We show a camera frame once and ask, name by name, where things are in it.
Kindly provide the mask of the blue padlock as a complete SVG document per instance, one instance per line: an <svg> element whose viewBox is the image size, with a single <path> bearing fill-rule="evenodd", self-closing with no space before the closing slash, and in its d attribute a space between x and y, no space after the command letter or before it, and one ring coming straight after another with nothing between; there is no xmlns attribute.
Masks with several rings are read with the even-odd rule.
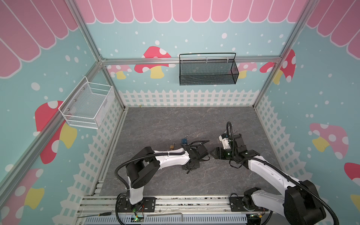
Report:
<svg viewBox="0 0 360 225"><path fill-rule="evenodd" d="M189 135L185 135L185 137L181 140L181 143L184 144L184 145L187 145L188 140L189 140Z"/></svg>

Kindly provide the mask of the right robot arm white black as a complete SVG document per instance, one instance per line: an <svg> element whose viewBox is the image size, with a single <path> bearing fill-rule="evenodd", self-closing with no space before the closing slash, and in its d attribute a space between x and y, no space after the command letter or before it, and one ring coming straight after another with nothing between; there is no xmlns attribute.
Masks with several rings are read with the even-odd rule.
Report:
<svg viewBox="0 0 360 225"><path fill-rule="evenodd" d="M244 192L243 204L248 210L261 207L285 217L291 225L315 225L330 215L333 224L339 219L334 210L320 198L315 185L296 179L273 164L258 152L248 150L241 134L235 135L232 123L227 122L226 132L219 136L222 147L215 148L215 159L227 160L233 168L244 167L265 179L279 194L271 194L254 187Z"/></svg>

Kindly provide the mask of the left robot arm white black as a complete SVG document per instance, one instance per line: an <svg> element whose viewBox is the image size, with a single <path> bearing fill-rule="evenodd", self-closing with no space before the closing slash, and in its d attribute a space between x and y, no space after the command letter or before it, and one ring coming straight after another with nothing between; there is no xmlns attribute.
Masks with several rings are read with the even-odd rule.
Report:
<svg viewBox="0 0 360 225"><path fill-rule="evenodd" d="M120 164L114 171L115 177L126 187L126 200L131 206L143 202L143 189L157 171L181 166L187 173L200 168L200 162L205 162L209 155L204 146L209 140L199 140L182 143L177 150L155 151L147 146L140 150L130 160Z"/></svg>

